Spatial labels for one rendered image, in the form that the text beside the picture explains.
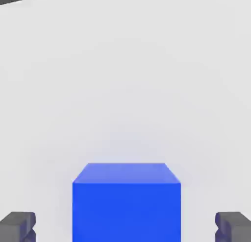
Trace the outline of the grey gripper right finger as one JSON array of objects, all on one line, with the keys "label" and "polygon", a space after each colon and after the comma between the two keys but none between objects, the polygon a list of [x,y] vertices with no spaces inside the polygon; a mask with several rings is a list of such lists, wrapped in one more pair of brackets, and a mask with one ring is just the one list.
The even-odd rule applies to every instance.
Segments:
[{"label": "grey gripper right finger", "polygon": [[215,242],[251,242],[251,220],[241,212],[217,212]]}]

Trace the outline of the small blue cube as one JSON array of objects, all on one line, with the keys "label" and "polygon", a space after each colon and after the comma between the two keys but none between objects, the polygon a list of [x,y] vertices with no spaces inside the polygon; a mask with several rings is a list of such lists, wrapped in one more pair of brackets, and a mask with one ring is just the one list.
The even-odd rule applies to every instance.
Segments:
[{"label": "small blue cube", "polygon": [[164,163],[89,163],[72,214],[73,242],[181,242],[181,183]]}]

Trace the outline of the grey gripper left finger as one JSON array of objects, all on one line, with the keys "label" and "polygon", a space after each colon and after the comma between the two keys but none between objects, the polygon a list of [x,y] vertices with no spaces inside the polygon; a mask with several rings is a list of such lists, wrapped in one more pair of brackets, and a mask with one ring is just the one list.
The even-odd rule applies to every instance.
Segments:
[{"label": "grey gripper left finger", "polygon": [[0,221],[0,242],[36,242],[34,212],[11,212]]}]

